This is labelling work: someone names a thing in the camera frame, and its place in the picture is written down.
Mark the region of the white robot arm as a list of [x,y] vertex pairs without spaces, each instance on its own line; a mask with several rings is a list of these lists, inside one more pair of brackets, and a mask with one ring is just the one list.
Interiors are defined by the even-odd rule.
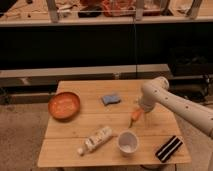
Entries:
[[165,77],[143,83],[139,106],[148,113],[159,103],[213,139],[213,109],[174,95],[168,89],[169,82]]

